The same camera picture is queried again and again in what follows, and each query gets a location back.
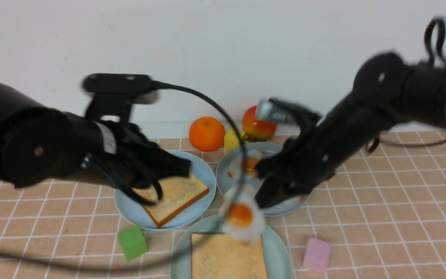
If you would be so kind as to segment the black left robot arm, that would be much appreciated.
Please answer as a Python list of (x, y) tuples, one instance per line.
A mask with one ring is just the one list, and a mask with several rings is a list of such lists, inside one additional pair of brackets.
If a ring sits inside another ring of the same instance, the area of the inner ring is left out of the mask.
[(190, 160), (144, 136), (137, 125), (87, 119), (46, 107), (0, 83), (0, 180), (28, 188), (47, 179), (115, 187), (109, 173), (133, 188), (152, 179), (188, 177)]

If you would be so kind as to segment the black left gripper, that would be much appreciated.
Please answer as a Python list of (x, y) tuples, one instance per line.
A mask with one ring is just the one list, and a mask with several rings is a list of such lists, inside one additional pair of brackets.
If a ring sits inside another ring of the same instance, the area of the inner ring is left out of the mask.
[(146, 189), (151, 181), (133, 165), (136, 159), (142, 163), (149, 175), (158, 181), (172, 177), (190, 176), (191, 161), (177, 157), (145, 136), (138, 125), (108, 121), (107, 127), (117, 140), (117, 154), (123, 156), (129, 166), (132, 178), (129, 185), (134, 189)]

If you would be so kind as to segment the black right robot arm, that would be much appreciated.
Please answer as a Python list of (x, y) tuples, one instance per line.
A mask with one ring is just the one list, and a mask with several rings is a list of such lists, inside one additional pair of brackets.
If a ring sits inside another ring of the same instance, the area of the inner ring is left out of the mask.
[(446, 65), (408, 65), (394, 53), (365, 62), (352, 90), (324, 118), (305, 106), (278, 98), (261, 100), (258, 119), (293, 123), (300, 134), (279, 153), (256, 165), (263, 183), (260, 208), (310, 194), (371, 141), (406, 122), (446, 129)]

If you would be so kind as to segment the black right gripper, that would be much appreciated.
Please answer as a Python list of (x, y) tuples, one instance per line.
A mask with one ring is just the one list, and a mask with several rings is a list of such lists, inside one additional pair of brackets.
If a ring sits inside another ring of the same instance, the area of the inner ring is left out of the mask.
[(262, 179), (254, 197), (261, 209), (308, 195), (324, 181), (321, 162), (311, 153), (309, 141), (299, 137), (287, 139), (281, 151), (260, 160), (255, 171)]

